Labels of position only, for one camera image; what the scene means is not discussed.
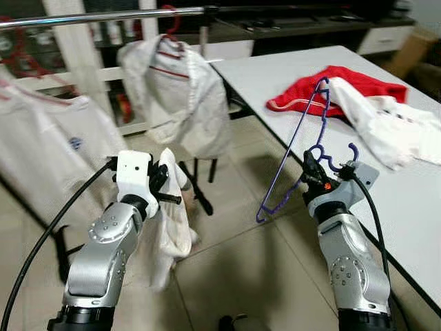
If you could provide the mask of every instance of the white wall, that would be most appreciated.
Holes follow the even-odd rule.
[[[413,0],[410,17],[441,38],[441,0]]]

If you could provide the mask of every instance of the clothes rail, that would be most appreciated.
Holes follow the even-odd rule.
[[[127,10],[121,12],[94,12],[87,14],[74,14],[51,17],[34,17],[29,19],[14,19],[0,23],[0,30],[11,30],[14,28],[31,28],[40,26],[66,26],[79,23],[93,23],[100,21],[120,21],[124,19],[147,19],[154,17],[173,17],[176,14],[181,16],[204,15],[207,11],[217,10],[216,6],[207,7],[186,7],[170,9],[147,9]]]
[[[169,9],[147,9],[147,10],[127,10],[120,12],[93,12],[87,14],[74,14],[51,17],[33,17],[27,19],[14,19],[0,23],[1,30],[14,28],[31,28],[40,26],[66,26],[70,24],[93,23],[100,21],[121,21],[124,19],[148,19],[154,17],[173,17],[175,14],[181,16],[214,15],[230,12],[260,12],[267,10],[320,10],[332,8],[331,5],[285,5],[285,6],[204,6],[204,7],[184,7],[176,10]]]

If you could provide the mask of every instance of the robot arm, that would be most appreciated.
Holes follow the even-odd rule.
[[[135,251],[144,221],[158,211],[158,200],[179,204],[180,197],[158,193],[167,166],[135,151],[118,155],[118,202],[89,229],[90,241],[75,256],[63,295],[63,307],[48,330],[108,331],[123,284],[125,265]]]
[[[370,187],[378,172],[349,162],[358,178]],[[367,238],[349,208],[364,195],[354,180],[335,181],[326,176],[310,152],[305,153],[302,179],[309,189],[303,197],[318,222],[320,248],[325,256],[340,331],[394,330],[389,309],[390,284],[376,264]]]

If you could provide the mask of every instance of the cabinet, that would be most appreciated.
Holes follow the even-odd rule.
[[[365,55],[399,50],[412,30],[413,26],[370,29],[357,53]]]

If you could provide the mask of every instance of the white cabinet drawer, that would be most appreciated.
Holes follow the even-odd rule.
[[[205,58],[208,61],[232,60],[250,57],[254,41],[240,40],[225,43],[208,43],[205,49]],[[192,45],[193,50],[199,52],[199,45]]]
[[[413,26],[370,29],[357,53],[372,54],[399,50],[412,30]]]

